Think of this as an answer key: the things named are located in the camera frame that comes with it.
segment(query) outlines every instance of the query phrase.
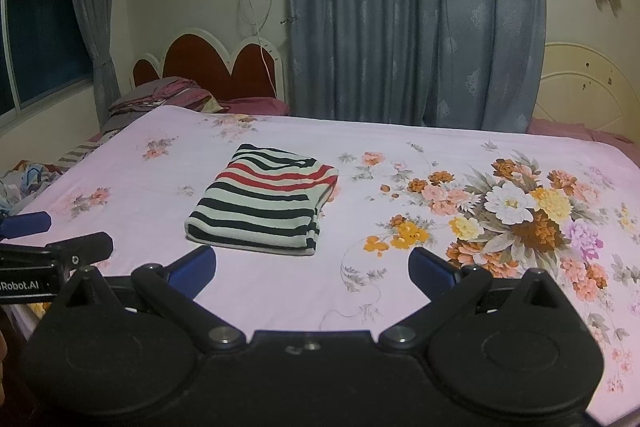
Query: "person's hand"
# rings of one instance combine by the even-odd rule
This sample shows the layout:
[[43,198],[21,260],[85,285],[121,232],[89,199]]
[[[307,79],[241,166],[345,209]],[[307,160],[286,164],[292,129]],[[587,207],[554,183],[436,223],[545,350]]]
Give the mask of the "person's hand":
[[0,405],[4,403],[4,389],[2,389],[2,360],[6,357],[6,343],[0,332]]

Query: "window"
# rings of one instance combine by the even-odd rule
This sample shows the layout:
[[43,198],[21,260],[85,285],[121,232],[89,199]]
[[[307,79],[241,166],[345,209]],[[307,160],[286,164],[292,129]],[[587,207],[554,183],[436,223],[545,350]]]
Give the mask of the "window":
[[71,0],[0,0],[0,126],[91,77]]

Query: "pink mattress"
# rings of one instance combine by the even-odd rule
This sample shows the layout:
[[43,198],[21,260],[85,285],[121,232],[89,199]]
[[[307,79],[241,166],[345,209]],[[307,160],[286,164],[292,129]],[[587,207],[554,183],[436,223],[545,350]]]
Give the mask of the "pink mattress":
[[548,269],[604,354],[590,412],[610,423],[640,406],[640,170],[605,144],[159,107],[31,203],[26,211],[46,210],[53,225],[23,242],[104,230],[115,250],[103,273],[169,264],[194,248],[184,220],[244,142],[340,171],[314,256],[216,249],[216,277],[197,301],[248,337],[377,337],[427,302],[407,273],[411,249],[425,245],[496,277]]

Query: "red stripe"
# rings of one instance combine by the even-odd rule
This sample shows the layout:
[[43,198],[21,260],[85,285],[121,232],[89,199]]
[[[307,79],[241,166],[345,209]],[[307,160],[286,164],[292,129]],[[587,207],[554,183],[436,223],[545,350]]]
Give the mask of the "red stripe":
[[251,167],[244,165],[243,163],[229,163],[226,166],[227,169],[234,168],[239,169],[241,171],[247,172],[247,174],[251,174],[256,178],[260,178],[263,180],[272,180],[272,181],[280,181],[280,180],[317,180],[322,178],[329,169],[332,169],[329,165],[323,165],[313,174],[300,174],[299,172],[286,172],[285,174],[261,174],[261,172],[254,171]]
[[277,185],[270,185],[268,183],[262,183],[262,182],[259,182],[259,181],[256,181],[256,180],[251,180],[249,178],[245,178],[244,176],[241,176],[240,174],[236,174],[235,172],[228,172],[228,171],[220,172],[220,174],[218,175],[218,177],[216,179],[219,180],[221,178],[228,178],[230,180],[236,181],[236,182],[241,183],[242,185],[246,185],[248,187],[267,188],[269,190],[280,190],[282,192],[290,192],[292,190],[300,190],[300,188],[313,188],[313,187],[316,187],[316,186],[322,185],[322,184],[332,185],[337,180],[337,176],[330,176],[326,180],[323,180],[322,182],[299,183],[299,184],[296,184],[296,185],[285,185],[285,186],[280,187],[280,186],[277,186]]

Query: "red headboard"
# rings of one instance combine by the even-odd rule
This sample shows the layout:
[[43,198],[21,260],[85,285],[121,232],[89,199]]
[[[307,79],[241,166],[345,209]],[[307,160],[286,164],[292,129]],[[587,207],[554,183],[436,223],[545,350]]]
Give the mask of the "red headboard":
[[134,83],[141,86],[158,78],[181,76],[195,80],[217,100],[249,96],[281,98],[280,55],[270,42],[261,39],[261,43],[264,62],[257,39],[253,38],[243,41],[230,57],[225,47],[211,34],[189,28],[169,46],[162,66],[157,64],[153,55],[146,54],[140,58],[133,67]]

